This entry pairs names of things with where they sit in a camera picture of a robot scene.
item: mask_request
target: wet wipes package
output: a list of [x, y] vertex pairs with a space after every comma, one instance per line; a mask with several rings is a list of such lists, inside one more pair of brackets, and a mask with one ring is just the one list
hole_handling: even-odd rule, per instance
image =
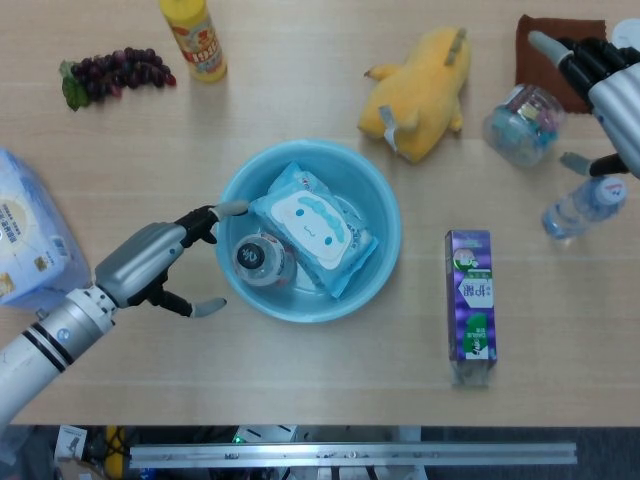
[[489, 369], [498, 360], [490, 234], [452, 230], [445, 251], [454, 383], [486, 385]]
[[378, 240], [346, 211], [312, 173], [291, 163], [250, 211], [280, 240], [291, 244], [311, 279], [339, 298]]
[[37, 175], [0, 148], [0, 305], [49, 310], [89, 280], [89, 267]]

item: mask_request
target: stuffed animal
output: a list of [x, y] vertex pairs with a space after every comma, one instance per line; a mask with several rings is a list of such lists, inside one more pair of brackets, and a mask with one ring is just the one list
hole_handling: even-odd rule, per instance
[[458, 93], [469, 74], [466, 30], [439, 28], [422, 37], [404, 65], [379, 65], [365, 76], [378, 80], [358, 128], [385, 138], [413, 163], [420, 161], [449, 128], [459, 132]]

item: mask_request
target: brown cloth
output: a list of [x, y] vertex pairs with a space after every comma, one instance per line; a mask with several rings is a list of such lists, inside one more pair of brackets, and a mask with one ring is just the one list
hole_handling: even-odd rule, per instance
[[531, 18], [523, 15], [516, 30], [516, 85], [537, 85], [551, 93], [569, 113], [589, 113], [586, 103], [573, 91], [562, 74], [527, 39], [529, 32], [539, 30], [552, 38], [587, 37], [606, 39], [604, 20], [565, 20], [562, 18]]

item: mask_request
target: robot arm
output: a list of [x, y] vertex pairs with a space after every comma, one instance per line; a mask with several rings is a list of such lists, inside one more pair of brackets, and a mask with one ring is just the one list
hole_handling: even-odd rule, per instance
[[585, 173], [599, 176], [630, 171], [640, 178], [640, 52], [618, 49], [596, 38], [554, 40], [542, 32], [531, 32], [529, 42], [591, 107], [617, 150], [614, 155], [587, 161]]
[[96, 268], [95, 285], [60, 306], [0, 351], [0, 431], [22, 408], [115, 325], [118, 309], [145, 300], [186, 317], [210, 315], [222, 298], [192, 304], [167, 292], [171, 265], [198, 240], [214, 244], [213, 226], [247, 212], [246, 202], [202, 207], [175, 223], [154, 223], [133, 235]]

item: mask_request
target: purple carton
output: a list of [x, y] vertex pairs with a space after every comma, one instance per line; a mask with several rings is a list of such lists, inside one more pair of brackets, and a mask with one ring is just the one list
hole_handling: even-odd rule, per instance
[[498, 360], [491, 236], [487, 230], [451, 230], [445, 250], [454, 383], [486, 385], [489, 369]]

